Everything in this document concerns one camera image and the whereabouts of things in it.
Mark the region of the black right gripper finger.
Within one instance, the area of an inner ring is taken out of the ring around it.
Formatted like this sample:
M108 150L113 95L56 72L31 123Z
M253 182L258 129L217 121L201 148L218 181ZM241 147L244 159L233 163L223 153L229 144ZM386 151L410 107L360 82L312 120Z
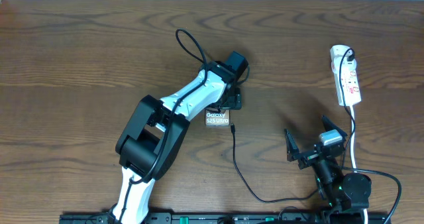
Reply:
M336 126L327 116L322 115L321 121L322 121L324 129L326 131L336 130L342 137L347 136L347 134L342 129L340 129L338 126Z
M287 160L293 162L298 159L299 149L291 135L291 133L284 129L285 139L286 139L286 149L287 149Z

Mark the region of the Galaxy S25 Ultra smartphone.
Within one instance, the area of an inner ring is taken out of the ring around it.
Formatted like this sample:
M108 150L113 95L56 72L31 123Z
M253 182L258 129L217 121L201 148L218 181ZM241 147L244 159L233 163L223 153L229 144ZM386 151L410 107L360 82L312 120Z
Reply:
M229 110L206 110L205 125L206 126L229 126L231 123Z

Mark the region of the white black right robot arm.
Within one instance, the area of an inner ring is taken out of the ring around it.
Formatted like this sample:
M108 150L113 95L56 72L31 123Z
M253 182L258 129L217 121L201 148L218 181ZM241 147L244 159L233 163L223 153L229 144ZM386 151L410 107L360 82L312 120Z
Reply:
M329 207L320 213L324 223L369 223L371 179L364 174L344 174L336 157L345 151L347 134L328 117L321 118L325 132L311 150L300 151L295 139L286 129L287 160L297 161L299 169L311 167L315 173L318 192Z

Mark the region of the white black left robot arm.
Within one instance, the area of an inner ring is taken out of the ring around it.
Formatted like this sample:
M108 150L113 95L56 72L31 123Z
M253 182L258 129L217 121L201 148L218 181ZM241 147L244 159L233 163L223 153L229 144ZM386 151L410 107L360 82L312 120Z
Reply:
M151 95L137 104L115 151L123 183L109 223L142 223L155 182L173 164L191 120L204 109L240 109L239 79L249 69L247 59L232 52L226 61L212 61L193 81L160 99Z

